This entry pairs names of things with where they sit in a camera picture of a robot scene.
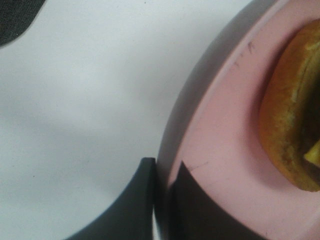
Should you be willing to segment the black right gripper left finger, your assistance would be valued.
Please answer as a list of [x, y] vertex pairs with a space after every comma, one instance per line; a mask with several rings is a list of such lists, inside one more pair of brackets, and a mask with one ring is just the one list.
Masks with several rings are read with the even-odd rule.
[[69, 240], [152, 240], [156, 160], [141, 159], [124, 191], [100, 216]]

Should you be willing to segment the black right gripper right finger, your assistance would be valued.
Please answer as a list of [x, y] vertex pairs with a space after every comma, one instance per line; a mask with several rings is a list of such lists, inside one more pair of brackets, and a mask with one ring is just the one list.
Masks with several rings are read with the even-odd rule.
[[173, 240], [225, 240], [224, 211], [201, 189], [184, 163], [173, 185], [169, 230]]

